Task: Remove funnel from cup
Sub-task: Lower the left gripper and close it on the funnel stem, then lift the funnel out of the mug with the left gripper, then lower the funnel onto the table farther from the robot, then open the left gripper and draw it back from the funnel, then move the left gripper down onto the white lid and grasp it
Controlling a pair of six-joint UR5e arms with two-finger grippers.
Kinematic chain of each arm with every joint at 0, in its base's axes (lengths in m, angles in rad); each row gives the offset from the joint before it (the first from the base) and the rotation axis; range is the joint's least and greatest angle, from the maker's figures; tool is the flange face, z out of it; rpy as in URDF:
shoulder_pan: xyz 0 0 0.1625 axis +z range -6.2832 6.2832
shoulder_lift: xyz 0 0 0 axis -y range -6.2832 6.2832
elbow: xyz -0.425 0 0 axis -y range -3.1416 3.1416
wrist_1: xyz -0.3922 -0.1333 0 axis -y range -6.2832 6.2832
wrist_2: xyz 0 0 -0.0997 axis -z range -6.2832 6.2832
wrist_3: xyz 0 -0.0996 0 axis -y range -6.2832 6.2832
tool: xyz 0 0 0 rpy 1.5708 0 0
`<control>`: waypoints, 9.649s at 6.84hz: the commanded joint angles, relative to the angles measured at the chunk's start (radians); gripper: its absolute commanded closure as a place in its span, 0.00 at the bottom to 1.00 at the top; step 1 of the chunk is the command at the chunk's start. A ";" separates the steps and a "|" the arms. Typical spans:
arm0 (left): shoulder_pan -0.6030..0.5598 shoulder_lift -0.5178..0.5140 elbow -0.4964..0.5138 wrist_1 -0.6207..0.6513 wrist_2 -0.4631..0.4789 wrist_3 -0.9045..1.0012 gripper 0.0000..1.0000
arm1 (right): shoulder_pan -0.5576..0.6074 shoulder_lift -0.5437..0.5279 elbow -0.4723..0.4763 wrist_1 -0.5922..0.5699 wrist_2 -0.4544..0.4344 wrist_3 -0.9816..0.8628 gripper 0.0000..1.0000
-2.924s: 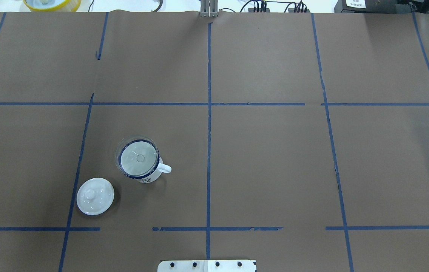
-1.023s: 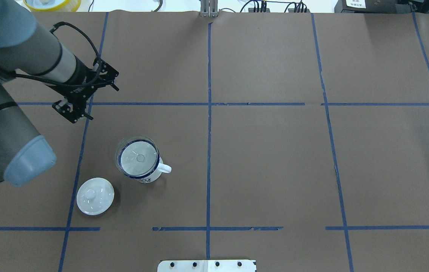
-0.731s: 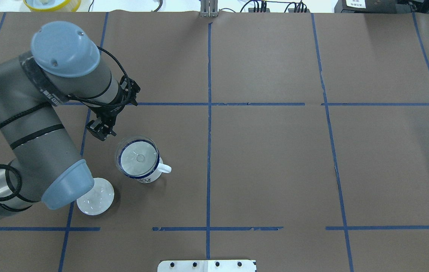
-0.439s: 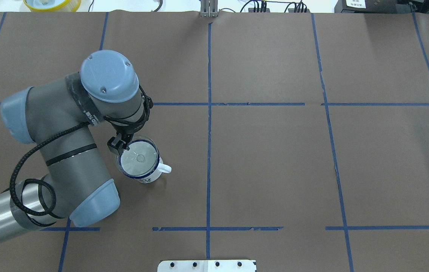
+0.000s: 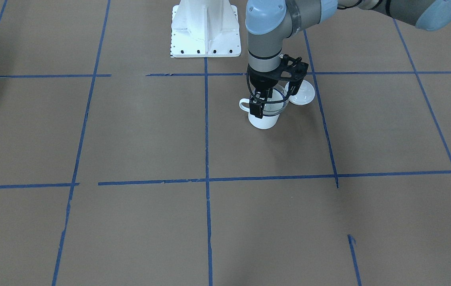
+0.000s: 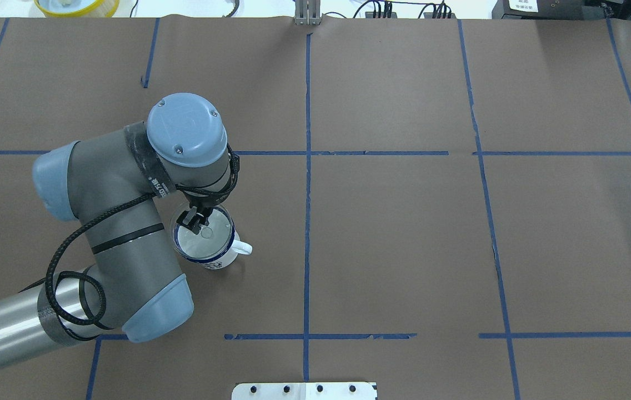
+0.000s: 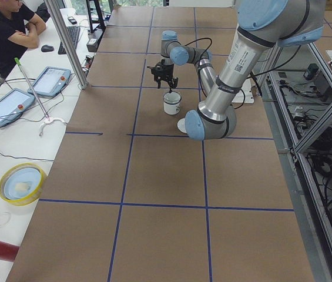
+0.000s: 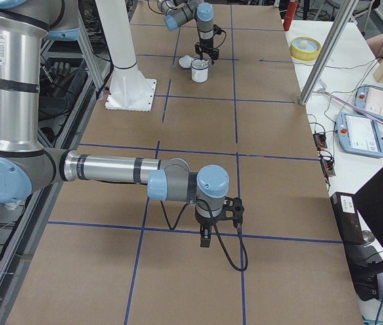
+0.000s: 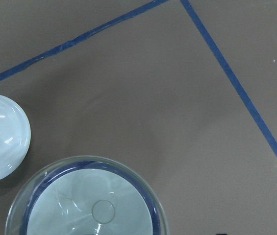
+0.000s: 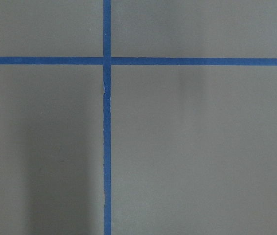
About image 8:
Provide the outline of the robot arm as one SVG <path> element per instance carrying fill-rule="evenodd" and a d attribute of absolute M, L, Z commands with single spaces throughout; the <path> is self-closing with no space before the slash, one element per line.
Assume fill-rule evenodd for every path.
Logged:
<path fill-rule="evenodd" d="M 214 36 L 222 30 L 214 24 L 214 9 L 205 1 L 168 1 L 157 2 L 157 7 L 164 15 L 164 23 L 169 31 L 194 20 L 197 24 L 199 41 L 195 44 L 195 53 L 203 59 L 206 54 L 213 64 L 219 58 L 219 49 L 214 45 Z"/>
<path fill-rule="evenodd" d="M 59 181 L 142 184 L 153 200 L 194 205 L 201 246 L 209 246 L 226 217 L 229 176 L 222 167 L 192 172 L 181 159 L 94 156 L 39 142 L 41 42 L 79 33 L 76 1 L 0 1 L 0 203 Z"/>

